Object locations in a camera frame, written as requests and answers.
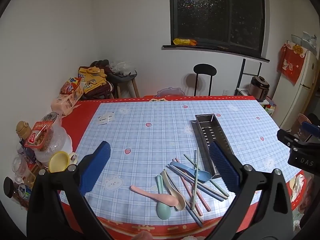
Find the white refrigerator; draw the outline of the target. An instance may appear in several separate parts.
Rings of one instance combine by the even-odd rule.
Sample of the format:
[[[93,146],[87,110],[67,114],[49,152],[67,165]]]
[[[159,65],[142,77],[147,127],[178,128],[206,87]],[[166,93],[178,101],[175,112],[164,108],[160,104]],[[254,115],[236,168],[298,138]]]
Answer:
[[[308,51],[295,84],[291,83],[284,74],[281,74],[276,91],[272,100],[276,109],[272,114],[274,122],[279,128],[289,130],[297,120],[298,114],[302,112],[311,94],[311,88],[315,83],[317,70],[317,58]]]

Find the dark window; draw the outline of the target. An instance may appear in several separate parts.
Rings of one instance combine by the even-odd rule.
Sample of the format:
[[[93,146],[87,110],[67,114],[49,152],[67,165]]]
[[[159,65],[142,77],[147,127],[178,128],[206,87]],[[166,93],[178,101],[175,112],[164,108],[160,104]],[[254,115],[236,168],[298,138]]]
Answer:
[[[264,32],[265,0],[170,0],[171,40],[260,58]]]

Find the small white paper packet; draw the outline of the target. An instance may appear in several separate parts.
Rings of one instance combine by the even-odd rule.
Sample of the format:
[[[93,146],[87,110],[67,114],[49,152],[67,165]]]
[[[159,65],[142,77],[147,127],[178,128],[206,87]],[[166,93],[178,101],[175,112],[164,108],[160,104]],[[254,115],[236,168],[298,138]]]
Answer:
[[[114,120],[114,112],[107,112],[101,116],[98,116],[98,125],[104,125]]]

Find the beige spoon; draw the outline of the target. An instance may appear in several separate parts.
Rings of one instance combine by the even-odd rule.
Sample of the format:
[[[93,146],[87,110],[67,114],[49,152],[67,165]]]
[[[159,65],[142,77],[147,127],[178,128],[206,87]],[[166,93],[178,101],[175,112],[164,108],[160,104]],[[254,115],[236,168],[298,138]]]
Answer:
[[[165,169],[161,172],[161,176],[165,184],[165,187],[168,189],[170,194],[178,200],[178,204],[175,205],[176,210],[178,211],[184,210],[186,206],[185,200],[183,196],[172,186],[169,176]]]

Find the blue chopstick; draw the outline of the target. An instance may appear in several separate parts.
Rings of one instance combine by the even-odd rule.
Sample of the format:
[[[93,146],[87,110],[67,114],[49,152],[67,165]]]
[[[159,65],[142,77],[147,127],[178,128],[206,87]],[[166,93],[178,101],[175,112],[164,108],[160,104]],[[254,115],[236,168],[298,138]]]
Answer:
[[[184,172],[182,172],[181,170],[179,170],[178,168],[174,167],[173,165],[168,164],[167,167],[169,169],[171,169],[174,173],[178,174],[179,176],[182,176],[185,180],[187,180],[190,183],[195,183],[195,179],[192,178],[191,176],[185,174]],[[204,185],[201,182],[197,182],[197,189],[203,191],[204,193],[208,194],[209,196],[219,200],[219,201],[224,201],[226,200],[228,197],[226,197],[225,195],[211,189],[210,187]]]

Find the wooden stool with bags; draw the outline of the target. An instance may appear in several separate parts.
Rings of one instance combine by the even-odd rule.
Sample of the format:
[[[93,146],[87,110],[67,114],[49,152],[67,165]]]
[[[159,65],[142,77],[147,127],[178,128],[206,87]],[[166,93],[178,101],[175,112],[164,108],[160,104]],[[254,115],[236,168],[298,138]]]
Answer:
[[[139,98],[140,94],[136,84],[137,71],[135,67],[126,61],[111,62],[109,65],[110,74],[107,79],[115,88],[115,96],[122,98],[121,86],[126,86],[131,98]]]

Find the pink chopstick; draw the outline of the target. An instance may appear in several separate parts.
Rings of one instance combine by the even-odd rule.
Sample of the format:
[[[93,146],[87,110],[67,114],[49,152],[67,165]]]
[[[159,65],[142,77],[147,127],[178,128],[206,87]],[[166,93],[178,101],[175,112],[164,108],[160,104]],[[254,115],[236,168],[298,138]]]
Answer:
[[[207,204],[207,202],[204,200],[204,198],[202,198],[203,199],[203,204],[207,207],[207,210],[208,210],[208,212],[210,212],[211,211],[211,208],[210,208],[210,206]]]
[[[176,161],[176,162],[180,163],[177,158],[175,158],[174,160],[172,159],[172,161]],[[187,182],[187,180],[185,180],[184,177],[181,177],[181,180],[182,180],[182,182],[183,182],[183,184],[184,184],[184,186],[185,186],[185,188],[186,188],[187,193],[189,194],[189,197],[190,197],[190,200],[189,200],[189,201],[190,201],[190,203],[192,204],[192,200],[193,200],[193,191],[192,191],[192,189],[193,189],[193,183],[190,183],[189,181]],[[195,203],[195,209],[196,209],[196,211],[198,212],[198,214],[199,214],[200,216],[203,216],[203,212],[201,211],[201,209],[200,209],[200,207],[199,207],[199,205],[198,205],[197,202]]]

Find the pink tissue pack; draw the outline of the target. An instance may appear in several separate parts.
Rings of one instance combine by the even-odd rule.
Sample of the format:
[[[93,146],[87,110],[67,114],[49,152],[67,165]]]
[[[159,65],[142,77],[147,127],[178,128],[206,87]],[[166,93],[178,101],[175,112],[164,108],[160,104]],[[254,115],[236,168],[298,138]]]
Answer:
[[[57,98],[55,98],[51,103],[51,109],[53,112],[61,116],[69,115],[75,104],[82,97],[83,92],[74,92],[72,94],[60,94]]]

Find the brown lidded bottle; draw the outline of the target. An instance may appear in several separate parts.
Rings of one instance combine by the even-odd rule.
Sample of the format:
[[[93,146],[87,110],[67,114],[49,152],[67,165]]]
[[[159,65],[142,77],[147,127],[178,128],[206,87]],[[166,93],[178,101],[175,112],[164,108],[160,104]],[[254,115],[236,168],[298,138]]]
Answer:
[[[16,133],[20,139],[27,140],[31,134],[31,127],[26,121],[19,121],[16,125]]]

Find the blue spoon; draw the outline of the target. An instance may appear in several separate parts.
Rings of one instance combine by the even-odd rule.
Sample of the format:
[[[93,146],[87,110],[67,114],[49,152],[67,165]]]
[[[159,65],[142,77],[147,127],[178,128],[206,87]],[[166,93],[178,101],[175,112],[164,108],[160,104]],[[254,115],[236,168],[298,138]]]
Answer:
[[[186,166],[186,165],[183,165],[183,164],[181,164],[181,163],[178,163],[178,162],[176,162],[176,161],[172,161],[172,162],[170,163],[170,165],[178,168],[178,169],[181,170],[181,171],[186,172],[188,175],[190,175],[191,177],[195,178],[195,169],[194,169],[194,168],[190,168],[190,167],[188,167],[188,166]],[[210,174],[207,179],[210,180],[211,177],[213,177],[213,176]]]

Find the green chopstick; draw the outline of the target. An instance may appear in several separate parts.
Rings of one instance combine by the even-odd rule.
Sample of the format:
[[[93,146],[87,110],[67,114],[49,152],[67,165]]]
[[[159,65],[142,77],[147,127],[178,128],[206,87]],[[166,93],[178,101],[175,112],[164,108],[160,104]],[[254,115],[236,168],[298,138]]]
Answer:
[[[196,196],[197,196],[197,178],[198,178],[198,172],[199,172],[199,148],[196,150],[196,159],[195,159],[195,178],[194,178],[194,188],[193,188],[193,198],[192,198],[192,204],[191,209],[195,209],[196,204]]]
[[[188,155],[184,154],[184,157],[185,157],[191,164],[193,164],[194,166],[196,166],[196,164],[191,160],[191,158],[189,158]],[[203,182],[203,181],[204,181],[204,182],[210,181],[224,196],[229,197],[229,194],[228,194],[226,191],[224,191],[223,188],[220,187],[215,181],[213,181],[213,178],[212,178],[212,177],[210,178],[210,180],[207,179],[207,178],[209,177],[209,175],[210,175],[209,172],[207,172],[207,171],[201,171],[201,170],[200,170],[200,172],[198,171],[198,177],[199,177],[199,173],[200,173],[200,181],[201,181],[201,182]]]

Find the yellow snack bag on sill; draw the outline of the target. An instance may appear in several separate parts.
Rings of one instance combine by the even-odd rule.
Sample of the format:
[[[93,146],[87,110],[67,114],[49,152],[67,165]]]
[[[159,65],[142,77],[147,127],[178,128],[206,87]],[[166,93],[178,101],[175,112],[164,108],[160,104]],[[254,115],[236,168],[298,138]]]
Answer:
[[[188,38],[175,38],[173,39],[173,43],[176,46],[196,46],[197,41]]]

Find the green spoon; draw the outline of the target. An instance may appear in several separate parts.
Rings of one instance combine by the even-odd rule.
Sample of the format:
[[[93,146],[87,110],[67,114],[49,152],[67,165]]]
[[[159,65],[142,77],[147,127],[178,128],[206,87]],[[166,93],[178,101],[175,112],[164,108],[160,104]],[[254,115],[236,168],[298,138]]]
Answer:
[[[159,192],[159,194],[162,194],[163,193],[163,179],[160,174],[156,177],[156,181],[157,181],[158,192]],[[156,212],[157,212],[157,216],[162,220],[166,220],[166,219],[170,218],[170,216],[171,216],[170,207],[162,202],[157,203]]]

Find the pink spoon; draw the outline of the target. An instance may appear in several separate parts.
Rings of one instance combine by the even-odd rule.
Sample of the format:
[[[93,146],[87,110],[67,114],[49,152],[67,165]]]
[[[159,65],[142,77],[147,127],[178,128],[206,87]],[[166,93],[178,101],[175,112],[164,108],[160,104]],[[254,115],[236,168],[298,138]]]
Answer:
[[[150,193],[150,192],[144,191],[144,190],[136,187],[135,185],[131,185],[130,190],[137,193],[137,194],[140,194],[144,197],[148,197],[148,198],[151,198],[151,199],[156,200],[158,202],[161,202],[167,206],[176,206],[178,204],[178,199],[172,195],[169,195],[169,194]]]

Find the pile of snack bags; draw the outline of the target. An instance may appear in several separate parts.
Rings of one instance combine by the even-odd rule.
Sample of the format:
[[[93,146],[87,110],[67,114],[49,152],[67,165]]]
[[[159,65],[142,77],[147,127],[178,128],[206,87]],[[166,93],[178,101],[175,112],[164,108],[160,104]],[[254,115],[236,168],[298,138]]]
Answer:
[[[72,94],[76,89],[83,91],[83,99],[107,98],[113,93],[114,86],[107,80],[112,74],[108,60],[94,61],[89,67],[79,67],[78,76],[70,77],[60,88],[60,94]]]

